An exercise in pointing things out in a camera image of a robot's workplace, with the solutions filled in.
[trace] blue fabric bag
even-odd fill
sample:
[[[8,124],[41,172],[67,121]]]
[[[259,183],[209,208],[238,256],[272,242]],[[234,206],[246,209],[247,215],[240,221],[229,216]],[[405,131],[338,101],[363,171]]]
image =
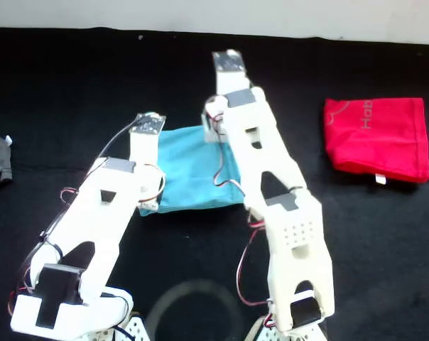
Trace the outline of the blue fabric bag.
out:
[[[243,194],[232,183],[213,185],[219,170],[219,144],[204,141],[202,126],[162,131],[159,136],[158,166],[166,175],[158,213],[178,210],[202,210],[243,203]],[[218,182],[240,176],[229,144],[222,144],[224,167]],[[141,215],[153,213],[141,210]]]

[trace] red cloth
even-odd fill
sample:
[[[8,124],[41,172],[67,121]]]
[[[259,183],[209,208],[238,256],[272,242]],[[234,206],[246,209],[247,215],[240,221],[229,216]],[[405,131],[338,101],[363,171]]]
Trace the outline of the red cloth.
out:
[[[421,98],[326,99],[325,147],[341,171],[424,183],[428,137]]]

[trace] cable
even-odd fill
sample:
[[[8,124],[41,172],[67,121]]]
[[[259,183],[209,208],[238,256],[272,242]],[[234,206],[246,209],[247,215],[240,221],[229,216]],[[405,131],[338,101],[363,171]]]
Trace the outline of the cable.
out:
[[[132,128],[135,124],[139,123],[144,117],[148,116],[147,114],[145,114],[144,116],[140,116],[140,114],[138,114],[136,116],[135,119],[133,119],[129,124],[127,124],[126,126],[124,126],[123,128],[121,128],[115,135],[113,135],[113,137],[109,140],[109,142],[106,143],[106,145],[104,146],[104,148],[99,152],[98,156],[95,158],[95,160],[97,160],[98,158],[101,158],[102,156],[104,156],[104,154],[106,153],[106,151],[111,147],[112,144],[114,144],[114,142],[122,135],[124,134],[126,131],[128,131],[130,128]]]
[[[158,190],[158,193],[156,194],[156,195],[154,195],[153,197],[149,197],[149,198],[147,198],[147,199],[142,199],[142,200],[139,200],[139,202],[147,202],[147,201],[150,201],[150,200],[153,200],[153,199],[156,199],[163,191],[164,191],[164,187],[165,187],[165,173],[163,172],[163,170],[162,169],[160,169],[159,168],[159,166],[157,166],[157,165],[153,165],[152,163],[145,163],[144,164],[145,166],[150,166],[150,167],[153,167],[153,168],[155,168],[158,172],[160,172],[161,173],[161,185],[159,186],[159,190]]]
[[[268,315],[264,319],[264,327],[265,328],[272,328],[272,327],[276,326],[274,321],[271,319],[271,316],[272,316],[271,313],[268,313]]]
[[[243,295],[241,294],[241,290],[240,290],[241,269],[243,268],[244,257],[246,256],[246,252],[248,251],[249,245],[251,245],[252,241],[254,240],[255,236],[257,235],[257,232],[264,230],[264,229],[265,229],[265,227],[258,227],[252,232],[251,236],[249,237],[248,244],[246,244],[246,246],[244,247],[243,253],[241,254],[241,257],[240,257],[240,260],[238,263],[238,267],[237,267],[236,285],[237,285],[238,297],[240,298],[240,300],[244,304],[246,304],[249,307],[267,304],[267,301],[259,301],[259,302],[248,301],[247,299],[245,299],[245,297],[243,297]]]
[[[60,200],[67,206],[70,205],[70,203],[68,201],[66,201],[65,199],[63,199],[63,194],[65,193],[72,193],[72,194],[77,194],[79,193],[79,190],[77,188],[72,188],[72,187],[64,187],[61,191],[60,191]]]
[[[249,209],[248,219],[247,219],[249,227],[252,229],[256,229],[258,227],[265,227],[265,220],[257,220],[252,222],[251,218],[252,218],[252,213],[251,213],[251,209]]]
[[[221,172],[222,172],[222,169],[224,168],[224,151],[223,151],[223,149],[222,149],[222,143],[221,143],[221,136],[219,135],[219,132],[218,131],[216,131],[217,132],[217,135],[218,135],[218,140],[219,140],[219,149],[220,149],[220,159],[219,159],[219,164],[220,164],[220,166],[219,166],[219,169],[218,169],[218,171],[213,175],[213,185],[215,185],[216,187],[222,187],[222,186],[224,186],[226,183],[231,183],[231,184],[233,184],[233,185],[235,185],[239,190],[240,190],[240,192],[244,195],[244,191],[243,191],[243,189],[241,188],[241,185],[238,183],[238,181],[236,181],[235,179],[227,179],[227,180],[224,180],[224,181],[222,181],[221,183],[217,183],[217,179],[218,179],[218,177],[219,177],[219,174],[221,174]]]
[[[135,341],[136,339],[134,336],[129,334],[127,331],[125,331],[125,329],[123,329],[122,327],[119,327],[118,325],[115,325],[114,327],[112,327],[112,329],[118,330],[121,334],[123,334],[124,336],[126,336],[132,341]]]

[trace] black fabric surface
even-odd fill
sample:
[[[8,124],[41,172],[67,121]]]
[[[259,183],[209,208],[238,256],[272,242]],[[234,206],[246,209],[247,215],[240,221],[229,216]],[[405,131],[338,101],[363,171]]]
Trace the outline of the black fabric surface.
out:
[[[0,340],[28,340],[10,331],[6,301],[22,259],[62,208],[60,189],[78,186],[137,112],[167,115],[166,129],[199,124],[215,91],[210,53],[226,48],[242,52],[323,204],[337,308],[327,321],[330,340],[429,340],[429,183],[380,187],[372,177],[334,171],[321,119],[326,97],[423,97],[429,136],[429,46],[103,28],[0,29],[0,136],[14,139],[14,181],[0,187]],[[111,155],[127,157],[128,149],[122,139]],[[109,285],[128,290],[147,316],[169,288],[208,278],[237,302],[242,340],[266,312],[242,305],[235,293],[249,238],[245,217],[240,205],[134,215]],[[261,235],[244,269],[250,299],[267,297],[267,266]],[[170,308],[157,340],[224,340],[231,323],[216,298],[194,295]]]

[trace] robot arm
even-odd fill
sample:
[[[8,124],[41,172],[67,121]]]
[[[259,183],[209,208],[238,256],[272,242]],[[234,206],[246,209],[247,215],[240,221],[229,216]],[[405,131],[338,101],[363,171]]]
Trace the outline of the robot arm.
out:
[[[214,62],[217,96],[202,115],[205,138],[229,142],[241,175],[244,206],[265,222],[270,314],[282,335],[310,335],[322,341],[317,324],[334,313],[334,294],[321,205],[288,155],[264,91],[251,86],[241,55],[233,50],[214,53]],[[99,339],[92,337],[99,331],[106,333],[101,340],[111,340],[112,328],[127,326],[132,297],[106,283],[134,210],[158,208],[165,185],[156,166],[164,121],[155,113],[139,115],[125,127],[131,128],[129,160],[100,157],[94,162],[71,206],[27,258],[19,284],[29,275],[31,285],[25,281],[24,288],[15,291],[13,330],[54,340],[91,341]],[[288,192],[265,199],[261,176],[266,171]],[[133,325],[136,336],[147,341],[140,319]]]
[[[213,53],[217,96],[205,106],[206,141],[228,141],[237,162],[244,206],[264,220],[270,248],[268,306],[279,332],[298,333],[335,311],[332,264],[323,236],[322,208],[288,155],[264,91],[253,87],[241,55]],[[264,198],[263,172],[288,192]]]
[[[94,162],[73,203],[26,264],[31,286],[25,283],[27,294],[17,295],[13,330],[75,340],[128,322],[131,296],[106,283],[135,209],[157,209],[156,193],[164,186],[163,173],[156,171],[164,121],[155,113],[138,115],[129,132],[130,159]]]

